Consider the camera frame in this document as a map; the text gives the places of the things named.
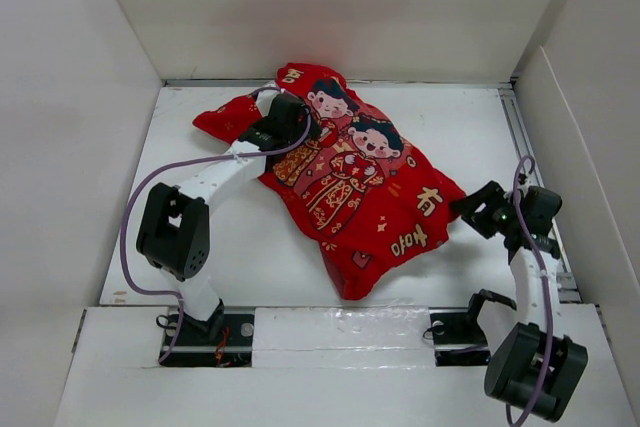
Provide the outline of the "red cartoon print pillowcase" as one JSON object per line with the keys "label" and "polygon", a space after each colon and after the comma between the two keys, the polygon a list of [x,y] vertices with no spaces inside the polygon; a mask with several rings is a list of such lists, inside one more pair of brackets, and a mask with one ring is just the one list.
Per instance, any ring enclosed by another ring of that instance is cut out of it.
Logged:
{"label": "red cartoon print pillowcase", "polygon": [[465,193],[339,72],[290,62],[275,82],[311,108],[320,135],[260,180],[318,242],[339,296],[361,300],[388,271],[448,240],[450,205]]}

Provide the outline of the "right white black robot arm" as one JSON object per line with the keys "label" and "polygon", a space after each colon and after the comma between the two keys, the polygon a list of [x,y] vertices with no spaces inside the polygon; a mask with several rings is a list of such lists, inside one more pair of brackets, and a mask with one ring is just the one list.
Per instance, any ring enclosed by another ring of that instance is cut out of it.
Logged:
{"label": "right white black robot arm", "polygon": [[482,237],[504,238],[515,296],[483,289],[462,316],[465,334],[487,341],[487,396],[525,416],[558,421],[585,371],[588,353],[569,336],[561,314],[557,274],[561,249],[552,238],[561,197],[518,181],[520,197],[490,181],[452,210]]}

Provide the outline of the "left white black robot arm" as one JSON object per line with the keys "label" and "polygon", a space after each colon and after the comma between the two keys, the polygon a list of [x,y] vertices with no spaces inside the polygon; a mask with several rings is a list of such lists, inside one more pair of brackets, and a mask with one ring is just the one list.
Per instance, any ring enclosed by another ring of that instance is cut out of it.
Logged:
{"label": "left white black robot arm", "polygon": [[220,337],[224,317],[224,303],[203,272],[212,214],[268,165],[320,133],[310,108],[289,92],[249,98],[267,106],[267,114],[241,132],[224,154],[207,160],[201,172],[173,186],[154,185],[136,238],[137,252],[172,282],[188,331],[205,344]]}

